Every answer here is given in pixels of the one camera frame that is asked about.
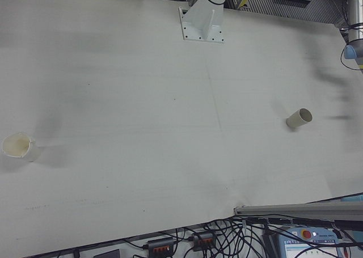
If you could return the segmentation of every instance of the connector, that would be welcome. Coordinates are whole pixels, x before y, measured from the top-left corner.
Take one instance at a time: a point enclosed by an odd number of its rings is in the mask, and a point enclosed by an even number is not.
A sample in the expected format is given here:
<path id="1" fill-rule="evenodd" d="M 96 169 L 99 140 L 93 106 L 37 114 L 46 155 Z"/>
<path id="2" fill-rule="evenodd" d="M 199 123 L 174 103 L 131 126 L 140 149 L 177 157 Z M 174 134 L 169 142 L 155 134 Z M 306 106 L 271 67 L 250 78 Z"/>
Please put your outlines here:
<path id="1" fill-rule="evenodd" d="M 174 254 L 174 240 L 172 237 L 147 241 L 149 258 L 166 258 Z"/>
<path id="2" fill-rule="evenodd" d="M 192 234 L 194 246 L 193 251 L 204 251 L 216 247 L 216 235 L 211 231 Z"/>

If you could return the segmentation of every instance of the tipped over paper cup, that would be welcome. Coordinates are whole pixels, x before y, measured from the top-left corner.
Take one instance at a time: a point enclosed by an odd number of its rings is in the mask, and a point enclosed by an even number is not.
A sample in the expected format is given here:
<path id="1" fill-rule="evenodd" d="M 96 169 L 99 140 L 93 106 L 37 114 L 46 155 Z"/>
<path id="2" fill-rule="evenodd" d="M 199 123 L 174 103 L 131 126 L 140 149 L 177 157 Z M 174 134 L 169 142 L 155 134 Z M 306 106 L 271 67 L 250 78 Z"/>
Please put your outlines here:
<path id="1" fill-rule="evenodd" d="M 311 112 L 307 109 L 299 109 L 294 112 L 289 118 L 286 119 L 286 124 L 290 128 L 297 128 L 298 126 L 305 125 L 313 120 Z"/>
<path id="2" fill-rule="evenodd" d="M 9 157 L 28 162 L 33 162 L 40 155 L 40 149 L 35 145 L 35 140 L 24 132 L 6 137 L 2 142 L 2 151 Z"/>

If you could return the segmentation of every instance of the white table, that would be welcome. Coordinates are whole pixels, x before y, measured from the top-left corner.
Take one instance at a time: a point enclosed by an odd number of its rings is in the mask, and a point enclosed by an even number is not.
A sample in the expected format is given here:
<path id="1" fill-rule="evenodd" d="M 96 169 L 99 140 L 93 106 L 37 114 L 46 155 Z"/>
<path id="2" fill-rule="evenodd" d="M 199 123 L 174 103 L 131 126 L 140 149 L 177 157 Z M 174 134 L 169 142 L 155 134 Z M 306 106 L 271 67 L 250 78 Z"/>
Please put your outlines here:
<path id="1" fill-rule="evenodd" d="M 224 45 L 183 41 L 180 5 L 0 0 L 0 137 L 42 148 L 0 158 L 2 257 L 363 191 L 363 76 L 338 30 L 226 10 Z"/>

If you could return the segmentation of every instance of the stain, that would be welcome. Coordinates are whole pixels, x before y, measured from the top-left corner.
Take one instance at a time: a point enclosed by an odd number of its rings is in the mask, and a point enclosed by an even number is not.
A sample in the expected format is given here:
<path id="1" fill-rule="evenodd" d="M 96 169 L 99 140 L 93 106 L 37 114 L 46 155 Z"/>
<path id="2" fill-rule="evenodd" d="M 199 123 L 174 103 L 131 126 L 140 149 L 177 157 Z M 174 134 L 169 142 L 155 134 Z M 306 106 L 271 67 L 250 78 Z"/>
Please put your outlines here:
<path id="1" fill-rule="evenodd" d="M 33 206 L 33 207 L 26 207 L 25 210 L 27 210 L 27 211 L 34 211 L 34 210 L 38 210 L 38 209 L 47 208 L 49 206 L 50 206 L 49 204 L 46 204 L 46 205 L 38 205 L 38 206 Z"/>
<path id="2" fill-rule="evenodd" d="M 104 201 L 94 201 L 94 202 L 92 202 L 92 204 L 94 204 L 94 205 L 98 205 L 98 204 L 102 204 L 102 203 L 104 203 Z"/>

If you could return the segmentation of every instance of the blue cap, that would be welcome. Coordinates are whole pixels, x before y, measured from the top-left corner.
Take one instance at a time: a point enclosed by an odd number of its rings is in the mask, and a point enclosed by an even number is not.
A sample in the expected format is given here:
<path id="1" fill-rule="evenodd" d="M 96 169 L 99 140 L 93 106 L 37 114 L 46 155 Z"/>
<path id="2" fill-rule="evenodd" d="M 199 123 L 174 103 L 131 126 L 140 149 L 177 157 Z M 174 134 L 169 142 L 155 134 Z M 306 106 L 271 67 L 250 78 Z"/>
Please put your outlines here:
<path id="1" fill-rule="evenodd" d="M 357 58 L 357 53 L 353 46 L 348 44 L 344 48 L 344 58 L 346 58 L 347 60 L 352 60 L 354 58 Z"/>

